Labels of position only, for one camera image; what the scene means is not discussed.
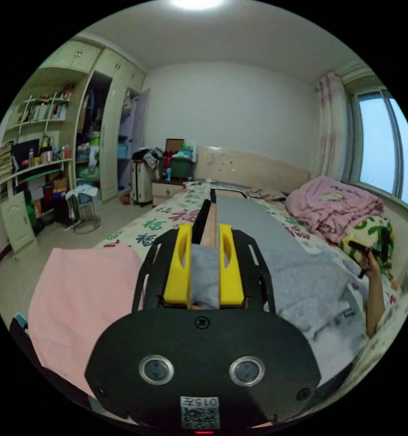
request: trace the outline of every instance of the door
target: door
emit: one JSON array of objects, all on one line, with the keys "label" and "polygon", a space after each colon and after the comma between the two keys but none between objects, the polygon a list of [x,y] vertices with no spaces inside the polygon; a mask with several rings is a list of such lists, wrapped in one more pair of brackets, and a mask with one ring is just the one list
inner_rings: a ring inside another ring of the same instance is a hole
[{"label": "door", "polygon": [[69,68],[76,58],[78,52],[80,52],[84,47],[83,42],[69,41],[64,44],[60,51],[58,52],[55,59],[51,62],[52,67],[63,67]]},{"label": "door", "polygon": [[146,89],[137,97],[136,110],[134,112],[133,137],[131,138],[131,153],[144,146],[146,110],[149,101],[149,91]]},{"label": "door", "polygon": [[113,79],[110,85],[101,125],[100,184],[101,198],[109,200],[118,194],[118,135],[126,85]]},{"label": "door", "polygon": [[131,81],[128,86],[134,91],[140,92],[144,85],[145,76],[146,74],[134,65],[133,74],[131,75]]},{"label": "door", "polygon": [[1,203],[1,212],[7,236],[14,253],[21,250],[31,241],[36,240],[27,215],[23,192]]},{"label": "door", "polygon": [[95,65],[95,70],[106,76],[113,77],[118,71],[121,57],[110,49],[105,49],[98,62]]},{"label": "door", "polygon": [[74,61],[71,64],[71,68],[88,73],[94,66],[96,58],[98,57],[100,52],[101,49],[99,49],[98,47],[86,44],[74,58]]}]

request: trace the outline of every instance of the qr code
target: qr code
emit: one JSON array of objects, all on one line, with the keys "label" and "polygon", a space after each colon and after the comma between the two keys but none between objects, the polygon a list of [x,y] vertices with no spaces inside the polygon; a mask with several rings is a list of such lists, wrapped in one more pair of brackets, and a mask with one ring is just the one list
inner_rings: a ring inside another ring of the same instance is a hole
[{"label": "qr code", "polygon": [[218,408],[191,409],[181,408],[183,428],[217,429],[219,428]]},{"label": "qr code", "polygon": [[180,398],[183,428],[219,429],[219,399],[217,397]]}]

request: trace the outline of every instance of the suitcase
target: suitcase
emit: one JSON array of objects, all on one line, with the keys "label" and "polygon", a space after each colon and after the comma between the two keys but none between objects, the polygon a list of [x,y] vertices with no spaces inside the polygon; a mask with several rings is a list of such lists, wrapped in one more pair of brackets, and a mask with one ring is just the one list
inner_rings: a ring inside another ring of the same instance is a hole
[{"label": "suitcase", "polygon": [[133,203],[144,206],[153,201],[153,170],[142,161],[132,162]]}]

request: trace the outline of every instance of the window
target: window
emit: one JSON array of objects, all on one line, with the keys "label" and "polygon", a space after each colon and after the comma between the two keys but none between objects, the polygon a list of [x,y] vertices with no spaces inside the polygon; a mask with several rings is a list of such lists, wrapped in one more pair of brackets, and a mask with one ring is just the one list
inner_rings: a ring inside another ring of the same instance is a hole
[{"label": "window", "polygon": [[359,182],[408,204],[408,123],[388,91],[356,97],[363,153]]}]

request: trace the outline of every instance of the tiled floor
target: tiled floor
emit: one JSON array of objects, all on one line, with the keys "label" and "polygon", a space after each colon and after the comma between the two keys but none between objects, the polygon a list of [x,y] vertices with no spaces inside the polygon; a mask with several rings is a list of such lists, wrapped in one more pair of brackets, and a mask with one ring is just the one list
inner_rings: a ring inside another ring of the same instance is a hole
[{"label": "tiled floor", "polygon": [[115,199],[98,212],[101,226],[95,231],[80,235],[52,224],[37,237],[37,245],[24,249],[16,258],[8,254],[0,263],[0,314],[6,326],[9,327],[16,311],[27,314],[35,286],[53,248],[92,248],[150,209],[151,206],[125,206]]}]

